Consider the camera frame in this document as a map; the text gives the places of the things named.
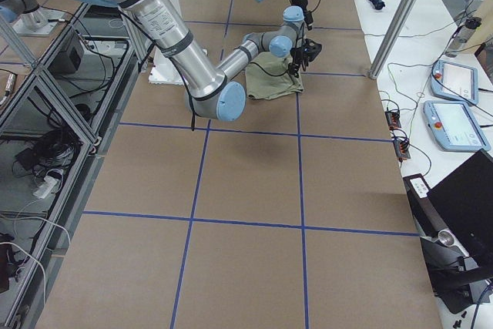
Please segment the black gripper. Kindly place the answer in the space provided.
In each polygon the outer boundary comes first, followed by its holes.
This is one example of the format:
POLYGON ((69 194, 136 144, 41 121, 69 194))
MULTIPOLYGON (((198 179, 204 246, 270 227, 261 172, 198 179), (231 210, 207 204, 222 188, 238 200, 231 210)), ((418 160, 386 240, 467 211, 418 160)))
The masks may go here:
POLYGON ((300 77, 299 71, 306 70, 305 47, 292 48, 290 50, 291 62, 289 63, 289 73, 297 78, 300 77))
POLYGON ((313 28, 313 16, 312 12, 308 10, 308 0, 290 0, 291 5, 298 6, 302 9, 304 14, 304 21, 307 25, 307 29, 311 30, 313 28))

